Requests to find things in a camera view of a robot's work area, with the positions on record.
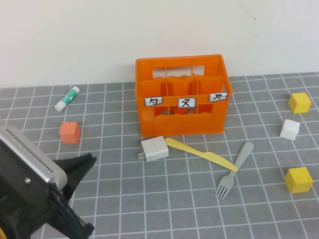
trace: toy block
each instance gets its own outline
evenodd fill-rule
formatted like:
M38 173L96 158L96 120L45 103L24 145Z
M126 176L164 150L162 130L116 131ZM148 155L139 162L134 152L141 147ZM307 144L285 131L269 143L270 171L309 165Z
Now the toy block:
M311 100L306 93L293 93L288 105L294 114L308 112Z
M295 140L299 132L300 123L285 119L283 126L281 127L280 137Z
M62 143L78 143L81 129L78 122L63 122L59 131Z
M285 182L291 193L307 192L314 183L306 167L290 168Z

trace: fork handle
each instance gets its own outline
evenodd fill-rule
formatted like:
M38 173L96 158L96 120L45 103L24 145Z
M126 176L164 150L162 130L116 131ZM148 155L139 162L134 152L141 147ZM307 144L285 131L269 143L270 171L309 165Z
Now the fork handle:
M246 161L246 159L248 158L249 154L253 151L254 149L254 144L252 142L245 142L244 145L242 146L237 159L234 163L234 165L239 169L241 167L241 165L243 165L243 163ZM236 172L231 171L230 174L234 175L236 174Z

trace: white label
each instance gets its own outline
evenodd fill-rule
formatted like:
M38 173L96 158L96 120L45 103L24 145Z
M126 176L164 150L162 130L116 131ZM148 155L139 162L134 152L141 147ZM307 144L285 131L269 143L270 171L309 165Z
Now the white label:
M227 99L228 93L227 92L217 92L209 95L209 101L215 102L215 101L223 101Z
M145 98L145 106L156 106L163 103L163 97L149 97Z
M179 108L194 108L196 106L196 98L179 98Z

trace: yellow cube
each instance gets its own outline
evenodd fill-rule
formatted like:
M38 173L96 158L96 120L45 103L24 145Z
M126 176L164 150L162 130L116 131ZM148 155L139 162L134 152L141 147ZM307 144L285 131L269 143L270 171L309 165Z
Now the yellow cube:
M294 114L306 113L310 108L311 100L306 93L293 93L288 104Z
M306 167L290 168L285 176L285 182L291 193L307 192L314 183Z

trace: gray plastic fork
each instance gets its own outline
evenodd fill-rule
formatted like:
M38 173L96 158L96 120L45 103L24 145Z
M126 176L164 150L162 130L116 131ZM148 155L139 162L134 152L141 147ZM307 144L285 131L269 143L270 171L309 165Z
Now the gray plastic fork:
M253 151L254 144L252 142L245 142L242 146L237 159L235 161L235 166L240 169L241 165L246 161L249 154ZM230 171L229 174L225 175L221 178L219 185L216 190L216 197L223 200L226 195L229 193L230 189L234 186L235 180L234 177L236 175L236 172Z

